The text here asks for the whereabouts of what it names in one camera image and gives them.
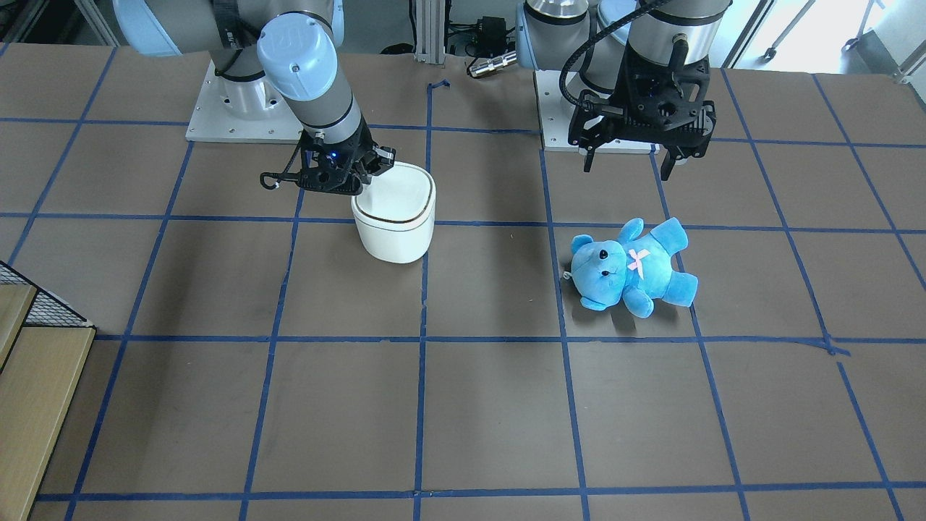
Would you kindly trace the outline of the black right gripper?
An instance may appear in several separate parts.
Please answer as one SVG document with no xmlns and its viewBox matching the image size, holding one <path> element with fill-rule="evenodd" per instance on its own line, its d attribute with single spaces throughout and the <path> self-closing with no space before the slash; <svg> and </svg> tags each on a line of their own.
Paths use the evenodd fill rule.
<svg viewBox="0 0 926 521">
<path fill-rule="evenodd" d="M 393 168 L 396 149 L 379 146 L 366 133 L 357 133 L 338 144 L 302 133 L 289 161 L 300 158 L 297 172 L 263 172 L 260 184 L 267 190 L 280 187 L 282 182 L 294 182 L 298 188 L 335 195 L 360 195 L 374 176 Z"/>
</svg>

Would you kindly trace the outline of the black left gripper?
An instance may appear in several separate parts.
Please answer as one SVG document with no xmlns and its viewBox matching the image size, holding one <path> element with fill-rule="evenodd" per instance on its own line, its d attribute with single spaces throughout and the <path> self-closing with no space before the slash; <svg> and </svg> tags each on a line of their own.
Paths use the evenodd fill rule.
<svg viewBox="0 0 926 521">
<path fill-rule="evenodd" d="M 686 154 L 705 154 L 717 122 L 714 103 L 705 100 L 709 69 L 707 57 L 671 68 L 629 51 L 610 96 L 602 98 L 591 89 L 577 96 L 568 142 L 585 151 L 583 171 L 589 174 L 599 146 L 614 140 L 663 146 L 662 182 L 686 161 Z"/>
</svg>

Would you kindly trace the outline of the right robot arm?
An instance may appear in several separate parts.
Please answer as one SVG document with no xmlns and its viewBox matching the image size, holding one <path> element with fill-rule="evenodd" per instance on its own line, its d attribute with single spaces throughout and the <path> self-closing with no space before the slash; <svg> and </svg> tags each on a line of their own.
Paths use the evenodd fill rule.
<svg viewBox="0 0 926 521">
<path fill-rule="evenodd" d="M 396 151 L 374 141 L 360 103 L 339 65 L 344 38 L 341 1 L 116 1 L 127 42 L 145 56 L 211 54 L 229 82 L 265 80 L 301 124 L 292 158 L 299 171 L 265 172 L 281 182 L 337 195 L 359 195 L 393 168 Z"/>
</svg>

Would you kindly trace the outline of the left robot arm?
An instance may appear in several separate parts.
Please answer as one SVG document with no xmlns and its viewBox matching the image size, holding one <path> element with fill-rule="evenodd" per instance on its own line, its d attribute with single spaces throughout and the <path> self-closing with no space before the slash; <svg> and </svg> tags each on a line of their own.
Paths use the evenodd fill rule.
<svg viewBox="0 0 926 521">
<path fill-rule="evenodd" d="M 729 1 L 522 1 L 516 53 L 522 68 L 555 73 L 566 110 L 564 142 L 589 171 L 618 141 L 665 149 L 659 169 L 702 158 L 717 114 L 707 99 L 709 50 Z"/>
</svg>

